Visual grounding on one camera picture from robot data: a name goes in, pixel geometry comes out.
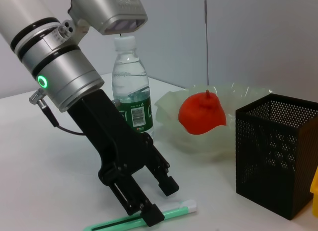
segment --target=yellow object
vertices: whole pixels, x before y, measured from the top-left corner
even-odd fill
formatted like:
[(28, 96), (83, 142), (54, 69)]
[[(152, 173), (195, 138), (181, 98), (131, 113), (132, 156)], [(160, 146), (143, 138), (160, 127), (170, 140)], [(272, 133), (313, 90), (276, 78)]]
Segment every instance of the yellow object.
[(314, 194), (314, 210), (313, 214), (318, 218), (318, 169), (316, 172), (316, 175), (314, 177), (314, 181), (312, 184), (312, 187), (310, 189), (310, 192)]

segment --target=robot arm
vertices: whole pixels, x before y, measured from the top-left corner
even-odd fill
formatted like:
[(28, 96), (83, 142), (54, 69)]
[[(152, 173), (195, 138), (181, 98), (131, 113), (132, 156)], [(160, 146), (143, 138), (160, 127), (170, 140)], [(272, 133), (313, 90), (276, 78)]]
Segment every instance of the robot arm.
[(0, 33), (42, 87), (30, 101), (47, 109), (47, 95), (70, 114), (100, 154), (101, 182), (129, 215), (141, 211), (153, 226), (164, 216), (132, 174), (146, 166), (167, 196), (179, 187), (151, 137), (135, 133), (100, 90), (104, 81), (78, 46), (90, 27), (102, 35), (137, 30), (148, 20), (146, 12), (140, 0), (72, 0), (71, 5), (72, 20), (60, 23), (40, 0), (0, 0)]

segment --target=green led light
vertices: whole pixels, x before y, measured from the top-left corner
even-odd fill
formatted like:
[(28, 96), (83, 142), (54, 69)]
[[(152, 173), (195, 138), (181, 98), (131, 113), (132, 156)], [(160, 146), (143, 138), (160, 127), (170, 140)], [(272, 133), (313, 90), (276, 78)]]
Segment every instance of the green led light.
[(46, 88), (48, 86), (48, 81), (46, 80), (44, 76), (38, 76), (38, 82), (42, 88)]

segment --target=water bottle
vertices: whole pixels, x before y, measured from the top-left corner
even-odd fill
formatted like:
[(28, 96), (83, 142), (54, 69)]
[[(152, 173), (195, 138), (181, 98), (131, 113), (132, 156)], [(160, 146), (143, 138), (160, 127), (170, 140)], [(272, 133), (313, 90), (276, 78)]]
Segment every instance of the water bottle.
[(154, 136), (149, 79), (144, 65), (136, 54), (134, 36), (115, 38), (118, 56), (112, 75), (114, 99), (127, 123), (138, 133)]

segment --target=bottle cap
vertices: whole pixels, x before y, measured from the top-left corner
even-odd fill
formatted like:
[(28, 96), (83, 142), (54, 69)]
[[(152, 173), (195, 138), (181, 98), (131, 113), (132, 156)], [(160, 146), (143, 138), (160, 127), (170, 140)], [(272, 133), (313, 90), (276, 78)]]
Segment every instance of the bottle cap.
[(115, 38), (116, 51), (132, 51), (137, 48), (134, 36), (121, 36)]

